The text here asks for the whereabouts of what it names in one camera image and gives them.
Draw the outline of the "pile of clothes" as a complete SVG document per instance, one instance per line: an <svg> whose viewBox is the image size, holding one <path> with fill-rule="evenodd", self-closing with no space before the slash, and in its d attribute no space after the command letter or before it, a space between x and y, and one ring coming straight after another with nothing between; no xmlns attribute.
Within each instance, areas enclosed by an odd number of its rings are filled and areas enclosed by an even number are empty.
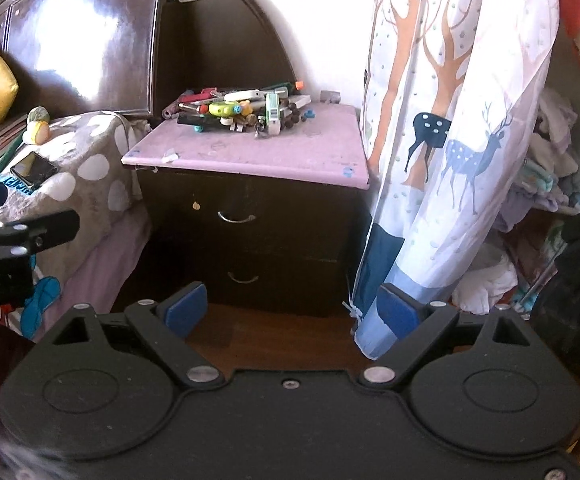
<svg viewBox="0 0 580 480"><path fill-rule="evenodd" d="M496 304L532 310L556 272L565 214L580 213L580 0L559 0L560 32L525 159L453 304L476 315Z"/></svg>

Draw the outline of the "grey spotted blanket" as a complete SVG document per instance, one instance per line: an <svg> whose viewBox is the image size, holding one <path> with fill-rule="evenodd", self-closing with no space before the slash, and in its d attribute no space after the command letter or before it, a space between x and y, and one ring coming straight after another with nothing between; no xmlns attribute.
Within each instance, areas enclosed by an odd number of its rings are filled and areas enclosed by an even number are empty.
<svg viewBox="0 0 580 480"><path fill-rule="evenodd" d="M138 179L122 158L150 129L145 119L113 112L62 118L51 124L47 142L21 150L52 162L56 174L34 191L9 171L0 175L8 188L0 226L66 209L80 217L74 240L31 260L33 295L8 316L10 327L26 338L42 336L79 302L99 313L114 305L150 232Z"/></svg>

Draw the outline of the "black smartphone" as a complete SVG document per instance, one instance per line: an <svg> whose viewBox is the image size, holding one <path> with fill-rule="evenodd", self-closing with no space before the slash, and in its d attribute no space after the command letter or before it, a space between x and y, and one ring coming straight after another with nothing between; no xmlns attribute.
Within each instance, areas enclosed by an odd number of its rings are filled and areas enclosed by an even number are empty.
<svg viewBox="0 0 580 480"><path fill-rule="evenodd" d="M45 181L58 174L59 168L45 157L31 152L14 164L10 171L28 188L36 190Z"/></svg>

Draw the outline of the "white paper scrap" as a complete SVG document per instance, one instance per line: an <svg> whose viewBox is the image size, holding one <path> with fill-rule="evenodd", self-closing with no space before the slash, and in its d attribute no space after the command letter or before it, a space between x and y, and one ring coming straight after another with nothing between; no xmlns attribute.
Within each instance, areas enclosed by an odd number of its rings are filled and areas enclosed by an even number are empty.
<svg viewBox="0 0 580 480"><path fill-rule="evenodd" d="M178 153L174 150L168 150L161 158L161 162L164 164L171 164L179 159Z"/></svg>

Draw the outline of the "green white box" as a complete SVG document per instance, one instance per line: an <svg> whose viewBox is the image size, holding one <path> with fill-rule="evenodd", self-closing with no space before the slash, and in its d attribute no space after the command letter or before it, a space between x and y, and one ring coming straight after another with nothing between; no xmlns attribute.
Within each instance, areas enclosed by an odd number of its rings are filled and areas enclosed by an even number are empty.
<svg viewBox="0 0 580 480"><path fill-rule="evenodd" d="M279 136L281 132L281 118L279 96L276 92L266 94L266 127L270 136Z"/></svg>

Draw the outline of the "orange tipped green marker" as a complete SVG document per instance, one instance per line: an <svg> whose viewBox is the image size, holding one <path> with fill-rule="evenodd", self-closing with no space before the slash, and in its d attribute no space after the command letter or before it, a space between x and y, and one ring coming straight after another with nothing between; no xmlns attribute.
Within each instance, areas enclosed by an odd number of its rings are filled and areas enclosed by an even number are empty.
<svg viewBox="0 0 580 480"><path fill-rule="evenodd" d="M286 90L289 94L300 93L304 88L304 82L302 80L297 81L286 81L278 82L278 84L271 84L267 87L262 87L262 91L281 91Z"/></svg>

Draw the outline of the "red lighter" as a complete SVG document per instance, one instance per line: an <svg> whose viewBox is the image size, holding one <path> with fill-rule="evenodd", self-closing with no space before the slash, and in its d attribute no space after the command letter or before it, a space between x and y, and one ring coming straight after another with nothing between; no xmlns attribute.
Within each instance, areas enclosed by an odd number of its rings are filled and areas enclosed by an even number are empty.
<svg viewBox="0 0 580 480"><path fill-rule="evenodd" d="M178 102L182 104L198 103L212 101L216 98L216 90L214 89L204 89L200 93L195 94L182 94L178 98Z"/></svg>

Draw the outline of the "white flat case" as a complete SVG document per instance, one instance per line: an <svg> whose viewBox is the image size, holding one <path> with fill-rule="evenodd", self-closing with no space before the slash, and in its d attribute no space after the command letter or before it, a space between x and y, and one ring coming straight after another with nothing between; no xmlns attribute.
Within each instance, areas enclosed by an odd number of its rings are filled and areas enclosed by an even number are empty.
<svg viewBox="0 0 580 480"><path fill-rule="evenodd" d="M223 99L226 102L241 102L260 100L265 98L265 93L258 89L237 90L224 94Z"/></svg>

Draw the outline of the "green yellow toy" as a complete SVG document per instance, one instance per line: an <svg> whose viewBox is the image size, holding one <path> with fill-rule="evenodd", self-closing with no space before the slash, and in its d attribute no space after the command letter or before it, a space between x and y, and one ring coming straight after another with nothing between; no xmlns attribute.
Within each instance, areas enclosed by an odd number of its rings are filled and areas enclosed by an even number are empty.
<svg viewBox="0 0 580 480"><path fill-rule="evenodd" d="M208 112L219 118L232 117L241 114L241 105L232 101L212 102L208 105Z"/></svg>

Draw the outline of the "dark wooden headboard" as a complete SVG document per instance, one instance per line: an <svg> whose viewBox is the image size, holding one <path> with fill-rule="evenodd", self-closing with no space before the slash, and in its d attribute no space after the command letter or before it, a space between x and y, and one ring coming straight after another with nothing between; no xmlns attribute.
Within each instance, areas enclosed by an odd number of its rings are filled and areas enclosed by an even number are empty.
<svg viewBox="0 0 580 480"><path fill-rule="evenodd" d="M156 117L190 89L296 76L255 0L0 0L0 56L19 85L13 114L55 117Z"/></svg>

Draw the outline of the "black flat bar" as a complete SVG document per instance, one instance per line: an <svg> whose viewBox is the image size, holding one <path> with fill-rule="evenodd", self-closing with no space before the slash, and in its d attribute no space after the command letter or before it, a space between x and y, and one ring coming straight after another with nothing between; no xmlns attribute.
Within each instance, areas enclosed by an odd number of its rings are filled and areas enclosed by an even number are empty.
<svg viewBox="0 0 580 480"><path fill-rule="evenodd" d="M179 113L177 115L179 125L193 126L194 128L220 128L220 118L213 115L198 115Z"/></svg>

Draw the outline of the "deer print wardrobe cover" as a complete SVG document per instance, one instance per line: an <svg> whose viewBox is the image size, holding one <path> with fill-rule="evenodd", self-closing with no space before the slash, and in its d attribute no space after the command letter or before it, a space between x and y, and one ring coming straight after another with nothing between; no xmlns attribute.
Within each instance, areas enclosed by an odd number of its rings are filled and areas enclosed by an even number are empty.
<svg viewBox="0 0 580 480"><path fill-rule="evenodd" d="M447 300L528 150L559 0L374 0L360 133L369 215L350 296L360 352L394 344L391 284Z"/></svg>

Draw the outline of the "dark wooden nightstand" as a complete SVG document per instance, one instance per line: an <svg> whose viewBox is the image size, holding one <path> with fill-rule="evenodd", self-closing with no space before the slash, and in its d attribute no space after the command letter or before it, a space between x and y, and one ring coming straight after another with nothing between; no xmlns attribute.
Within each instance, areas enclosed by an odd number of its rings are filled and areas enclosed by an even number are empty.
<svg viewBox="0 0 580 480"><path fill-rule="evenodd" d="M137 177L149 292L199 281L213 304L316 316L348 300L367 224L358 188L156 167Z"/></svg>

